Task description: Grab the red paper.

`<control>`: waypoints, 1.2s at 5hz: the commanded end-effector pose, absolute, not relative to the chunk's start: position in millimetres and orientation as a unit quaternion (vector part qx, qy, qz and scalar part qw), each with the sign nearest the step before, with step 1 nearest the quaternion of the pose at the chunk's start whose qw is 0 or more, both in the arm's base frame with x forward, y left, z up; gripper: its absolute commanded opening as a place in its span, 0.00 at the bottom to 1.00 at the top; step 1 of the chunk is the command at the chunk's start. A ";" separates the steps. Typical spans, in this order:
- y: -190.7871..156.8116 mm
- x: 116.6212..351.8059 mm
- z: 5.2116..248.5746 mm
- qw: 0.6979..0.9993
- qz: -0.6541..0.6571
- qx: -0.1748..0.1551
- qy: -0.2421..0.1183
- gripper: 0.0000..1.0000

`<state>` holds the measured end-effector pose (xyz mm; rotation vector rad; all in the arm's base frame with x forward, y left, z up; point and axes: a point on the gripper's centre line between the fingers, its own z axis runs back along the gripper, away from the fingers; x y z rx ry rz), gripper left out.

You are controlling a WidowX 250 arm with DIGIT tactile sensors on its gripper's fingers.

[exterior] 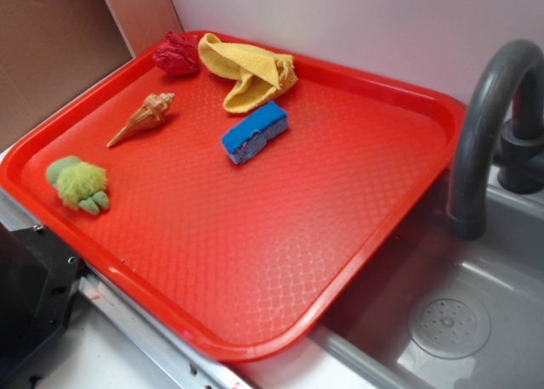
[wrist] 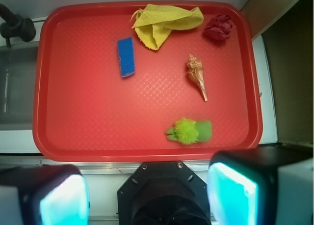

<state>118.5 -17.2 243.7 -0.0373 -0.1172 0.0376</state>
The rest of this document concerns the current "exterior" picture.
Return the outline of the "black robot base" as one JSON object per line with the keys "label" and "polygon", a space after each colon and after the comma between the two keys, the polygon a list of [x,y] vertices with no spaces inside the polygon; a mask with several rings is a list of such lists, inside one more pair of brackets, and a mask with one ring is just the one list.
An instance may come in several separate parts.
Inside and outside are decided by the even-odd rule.
{"label": "black robot base", "polygon": [[1,386],[67,330],[81,268],[53,232],[1,227]]}

